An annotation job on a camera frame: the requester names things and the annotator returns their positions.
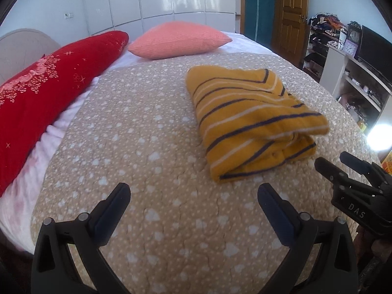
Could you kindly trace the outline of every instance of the white wall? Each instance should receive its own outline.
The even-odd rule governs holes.
[[[343,24],[357,21],[392,43],[392,32],[372,0],[309,0],[308,16],[337,14]]]
[[[64,19],[64,13],[73,13]],[[0,26],[0,36],[18,28],[40,30],[60,45],[89,36],[83,0],[17,0]]]

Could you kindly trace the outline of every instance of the beige quilted bedspread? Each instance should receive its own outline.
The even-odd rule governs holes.
[[[290,93],[330,122],[330,133],[315,138],[316,155],[247,180],[214,183],[184,83],[198,64],[275,71]],[[206,54],[111,71],[50,162],[33,213],[33,240],[45,217],[73,220],[125,182],[131,203],[101,251],[132,293],[257,293],[287,253],[257,203],[258,186],[270,182],[298,211],[332,220],[338,211],[331,184],[313,163],[324,156],[358,179],[338,161],[344,150],[377,160],[344,108],[282,58]],[[77,267],[82,271],[80,262]]]

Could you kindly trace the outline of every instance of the black monitor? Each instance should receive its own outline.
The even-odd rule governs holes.
[[[357,56],[383,75],[389,84],[392,83],[392,43],[362,26],[362,41]]]

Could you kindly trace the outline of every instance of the pink pillow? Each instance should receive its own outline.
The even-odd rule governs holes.
[[[167,22],[149,29],[128,51],[150,60],[210,52],[232,39],[207,25],[183,21]]]

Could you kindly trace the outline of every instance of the shelf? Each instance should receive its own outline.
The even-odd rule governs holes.
[[[368,96],[368,94],[364,92],[364,90],[361,87],[359,87],[359,85],[354,83],[354,81],[351,78],[349,78],[347,75],[344,75],[344,79],[348,81],[370,104],[372,104],[374,108],[377,109],[378,112],[381,112],[381,108],[376,104],[374,100],[372,100]]]
[[[384,83],[383,83],[383,81],[380,79],[380,78],[378,78],[376,75],[374,75],[374,73],[372,73],[363,63],[361,63],[361,62],[358,62],[355,58],[353,58],[352,56],[350,56],[350,55],[347,55],[348,56],[348,58],[351,60],[351,61],[353,61],[354,63],[356,63],[356,65],[358,65],[359,67],[361,67],[366,73],[368,73],[370,76],[372,76],[383,88],[385,88],[385,90],[390,94],[390,95],[392,95],[392,90],[391,89],[389,89],[389,87],[387,86],[387,85],[385,85]]]
[[[309,40],[309,44],[319,44],[319,45],[321,45],[321,46],[323,46],[323,47],[326,47],[326,48],[328,49],[328,45],[323,44],[323,43],[321,43],[321,42],[319,42],[319,41]]]
[[[303,71],[307,73],[311,78],[313,78],[317,83],[320,83],[320,77],[313,73],[309,68],[304,67]]]
[[[309,63],[312,62],[314,65],[318,66],[320,70],[324,70],[324,66],[321,66],[320,64],[316,63],[314,60],[310,60]]]
[[[319,52],[315,51],[314,49],[308,49],[308,51],[309,51],[310,53],[316,53],[316,54],[322,56],[322,57],[325,58],[325,59],[327,58],[326,56],[324,56],[323,54],[320,54]]]
[[[327,34],[327,33],[320,32],[320,31],[317,31],[317,30],[314,30],[314,29],[311,29],[311,30],[312,30],[313,32],[318,33],[318,34],[327,36],[327,37],[329,37],[331,40],[334,40],[334,41],[336,41],[336,42],[339,42],[339,39],[338,39],[338,38],[335,38],[335,37],[333,37],[333,36],[331,36],[331,35],[329,35],[329,34]]]

